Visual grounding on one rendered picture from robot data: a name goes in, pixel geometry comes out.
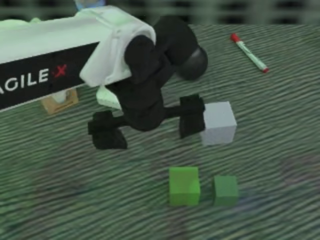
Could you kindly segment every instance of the bright green block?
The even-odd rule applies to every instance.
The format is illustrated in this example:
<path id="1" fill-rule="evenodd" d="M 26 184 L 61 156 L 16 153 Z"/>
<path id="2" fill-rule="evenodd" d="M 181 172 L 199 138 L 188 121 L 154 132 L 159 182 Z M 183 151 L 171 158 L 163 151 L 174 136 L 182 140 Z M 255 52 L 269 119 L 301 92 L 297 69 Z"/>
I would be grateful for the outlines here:
<path id="1" fill-rule="evenodd" d="M 213 204 L 232 207 L 237 204 L 239 190 L 235 176 L 215 176 L 213 178 Z"/>
<path id="2" fill-rule="evenodd" d="M 200 194 L 197 167 L 169 168 L 169 204 L 171 206 L 196 206 L 199 204 Z"/>

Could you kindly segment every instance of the small green cube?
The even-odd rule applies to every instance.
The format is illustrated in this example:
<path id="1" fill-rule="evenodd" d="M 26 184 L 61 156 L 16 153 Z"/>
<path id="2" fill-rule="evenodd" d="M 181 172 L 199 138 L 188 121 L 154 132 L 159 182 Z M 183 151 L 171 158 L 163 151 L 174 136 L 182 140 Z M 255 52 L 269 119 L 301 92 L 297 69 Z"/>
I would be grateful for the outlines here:
<path id="1" fill-rule="evenodd" d="M 215 176 L 213 178 L 213 204 L 232 207 L 237 204 L 239 190 L 235 176 Z"/>
<path id="2" fill-rule="evenodd" d="M 197 167 L 169 168 L 169 204 L 171 206 L 196 206 L 199 204 L 200 194 Z"/>

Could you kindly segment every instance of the black sphere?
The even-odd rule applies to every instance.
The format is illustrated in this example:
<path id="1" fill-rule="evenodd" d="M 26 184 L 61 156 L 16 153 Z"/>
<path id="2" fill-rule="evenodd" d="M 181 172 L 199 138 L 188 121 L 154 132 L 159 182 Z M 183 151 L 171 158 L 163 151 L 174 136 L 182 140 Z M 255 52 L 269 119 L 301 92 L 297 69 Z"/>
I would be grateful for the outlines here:
<path id="1" fill-rule="evenodd" d="M 183 79 L 194 81 L 199 79 L 208 68 L 208 55 L 206 51 L 199 46 L 188 60 L 177 68 L 176 73 Z"/>

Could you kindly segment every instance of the red and white marker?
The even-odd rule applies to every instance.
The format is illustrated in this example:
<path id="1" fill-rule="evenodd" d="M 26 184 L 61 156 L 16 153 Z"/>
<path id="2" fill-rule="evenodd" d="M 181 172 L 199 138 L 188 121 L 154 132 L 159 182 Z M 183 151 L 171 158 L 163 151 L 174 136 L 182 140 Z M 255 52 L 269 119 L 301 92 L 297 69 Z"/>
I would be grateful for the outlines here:
<path id="1" fill-rule="evenodd" d="M 269 68 L 246 47 L 245 43 L 241 41 L 236 33 L 231 34 L 231 40 L 237 44 L 245 55 L 247 55 L 247 57 L 250 58 L 263 73 L 267 73 L 269 71 Z"/>

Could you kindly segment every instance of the cube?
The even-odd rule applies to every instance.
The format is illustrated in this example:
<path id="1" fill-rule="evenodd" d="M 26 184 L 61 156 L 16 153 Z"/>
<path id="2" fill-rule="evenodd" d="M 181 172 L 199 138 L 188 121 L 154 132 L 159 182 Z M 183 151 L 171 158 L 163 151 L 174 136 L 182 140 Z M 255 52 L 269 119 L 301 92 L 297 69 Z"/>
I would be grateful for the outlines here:
<path id="1" fill-rule="evenodd" d="M 96 92 L 96 100 L 99 105 L 121 110 L 117 96 L 105 86 L 100 86 Z"/>
<path id="2" fill-rule="evenodd" d="M 201 194 L 199 170 L 183 166 L 169 168 L 170 206 L 196 206 Z"/>
<path id="3" fill-rule="evenodd" d="M 206 104 L 203 117 L 205 130 L 200 135 L 204 146 L 229 144 L 234 140 L 237 122 L 228 101 Z"/>
<path id="4" fill-rule="evenodd" d="M 234 206 L 239 198 L 235 176 L 215 176 L 213 178 L 213 204 L 215 206 Z"/>

